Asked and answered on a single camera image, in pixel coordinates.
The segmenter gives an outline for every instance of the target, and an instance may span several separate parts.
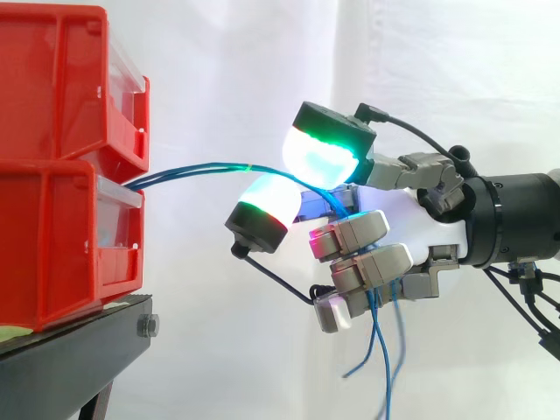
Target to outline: red plastic drawer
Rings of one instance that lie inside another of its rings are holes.
[[[0,326],[41,331],[142,286],[142,194],[82,161],[0,161],[0,191]]]
[[[2,159],[74,159],[122,183],[148,170],[150,84],[95,6],[0,3]]]

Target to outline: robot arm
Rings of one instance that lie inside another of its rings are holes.
[[[388,283],[396,278],[399,298],[437,298],[441,270],[560,256],[559,172],[470,178],[451,221],[436,220],[412,191],[338,190],[355,215],[310,232],[311,250],[331,262],[337,289],[315,301],[322,329],[348,328],[368,308],[367,289],[379,287],[381,304],[389,301]],[[325,216],[326,206],[303,195],[300,219]]]
[[[305,119],[302,110],[299,120]],[[363,124],[390,118],[361,104],[347,122],[362,135]],[[336,126],[329,129],[336,137]],[[354,140],[348,133],[346,127],[340,138],[352,149]],[[398,298],[436,298],[440,270],[524,264],[560,251],[559,171],[479,177],[461,146],[398,159],[354,155],[360,162],[348,182],[357,185],[334,192],[354,216],[310,232],[311,250],[322,263],[331,262],[336,287],[315,300],[326,332],[348,328],[351,318],[364,313],[367,290],[378,288],[381,305],[390,300],[389,282],[395,279]],[[304,193],[303,199],[299,221],[329,215],[328,206],[312,193]]]

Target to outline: blue wire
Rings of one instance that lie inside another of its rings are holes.
[[[216,171],[198,171],[205,168],[217,168]],[[203,175],[208,173],[222,173],[222,172],[241,172],[241,171],[254,171],[254,172],[267,172],[273,173],[276,175],[283,176],[287,179],[290,179],[318,194],[322,197],[337,213],[340,218],[348,217],[348,211],[342,206],[342,204],[335,199],[329,192],[322,190],[320,188],[316,188],[312,185],[309,185],[298,178],[294,177],[293,175],[279,171],[274,168],[269,168],[268,166],[262,166],[259,164],[235,164],[235,163],[220,163],[220,162],[211,162],[208,164],[194,164],[190,166],[183,166],[180,168],[168,169],[166,171],[161,171],[154,173],[152,175],[148,175],[147,177],[139,178],[133,182],[128,183],[125,185],[126,187],[130,188],[133,191],[142,190],[147,188],[148,186],[153,186],[155,184],[159,184],[166,181],[171,181],[173,179],[181,179],[181,178],[188,178],[194,175]]]
[[[393,299],[393,304],[395,306],[395,315],[396,315],[396,326],[399,331],[399,340],[401,346],[401,352],[399,354],[399,360],[397,362],[395,371],[393,372],[393,376],[391,378],[391,394],[393,393],[393,388],[395,387],[396,377],[399,375],[399,372],[403,368],[404,361],[406,359],[406,336],[404,334],[404,319],[403,314],[401,313],[401,308],[399,307],[399,303],[396,299],[396,282],[400,281],[401,279],[398,278],[391,283],[391,298]],[[383,405],[379,409],[377,416],[375,416],[375,420],[381,420],[383,417],[383,411],[385,411],[385,407],[387,407],[387,400],[383,402]]]
[[[374,311],[374,293],[371,290],[367,292],[367,300],[369,301],[369,306],[372,308],[372,316],[374,317],[375,330],[377,331],[377,336],[381,343],[381,350],[383,350],[383,359],[385,360],[385,399],[387,400],[387,407],[385,408],[385,418],[389,420],[389,414],[391,411],[391,364],[389,361],[389,352],[387,351],[387,346],[385,345],[385,340],[383,339],[382,330],[377,322],[377,313]]]
[[[377,303],[374,304],[374,308],[372,309],[372,311],[375,311],[375,314],[377,314]],[[353,374],[355,374],[356,372],[358,372],[360,369],[362,369],[364,367],[364,365],[366,363],[368,363],[369,357],[371,356],[371,353],[374,349],[374,342],[375,342],[375,322],[371,327],[372,331],[371,331],[371,338],[369,339],[369,347],[367,348],[367,353],[366,353],[366,357],[364,358],[364,360],[360,363],[358,363],[358,365],[352,369],[350,369],[346,374],[342,375],[342,377],[344,379],[349,378],[350,376],[352,376]]]

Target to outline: white backdrop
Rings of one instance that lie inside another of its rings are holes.
[[[153,171],[217,160],[283,168],[283,137],[303,100],[347,113],[370,102],[447,147],[466,145],[487,175],[560,166],[552,0],[99,4],[150,77]],[[383,153],[428,150],[397,129],[378,131]],[[311,308],[229,254],[222,225],[252,179],[147,190],[142,291],[154,294],[161,331],[115,381],[108,420],[369,419],[377,411],[379,347],[362,372],[340,379],[364,354],[368,317],[324,335]],[[275,255],[259,258],[302,290],[329,279],[308,249],[311,228],[298,226]],[[557,418],[560,364],[533,331],[474,269],[444,273],[440,283],[440,299],[403,305],[409,354],[393,418]],[[392,309],[380,317],[396,360]]]

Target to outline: screw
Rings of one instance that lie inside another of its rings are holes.
[[[139,337],[146,339],[157,337],[159,333],[159,316],[155,314],[140,315],[136,330]]]

